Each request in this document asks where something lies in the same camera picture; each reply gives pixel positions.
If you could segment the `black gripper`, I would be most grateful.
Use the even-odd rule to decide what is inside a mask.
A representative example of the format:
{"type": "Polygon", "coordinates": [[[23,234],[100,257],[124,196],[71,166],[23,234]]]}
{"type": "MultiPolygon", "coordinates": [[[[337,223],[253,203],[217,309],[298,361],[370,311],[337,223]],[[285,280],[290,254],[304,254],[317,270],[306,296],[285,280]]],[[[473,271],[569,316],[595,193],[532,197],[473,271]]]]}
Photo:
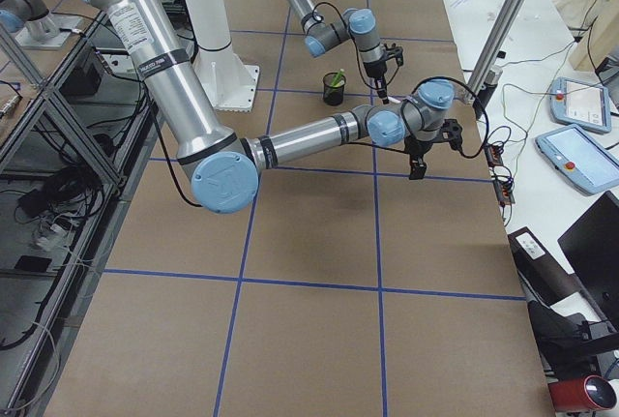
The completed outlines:
{"type": "Polygon", "coordinates": [[[434,144],[448,143],[453,151],[462,148],[462,126],[456,119],[445,119],[443,125],[432,132],[430,139],[410,135],[404,139],[404,153],[409,156],[409,180],[423,180],[427,172],[424,155],[434,144]]]}
{"type": "Polygon", "coordinates": [[[363,46],[363,64],[366,75],[374,79],[374,89],[382,104],[388,103],[387,62],[395,59],[398,67],[403,65],[403,47],[396,44],[374,44],[363,46]]]}

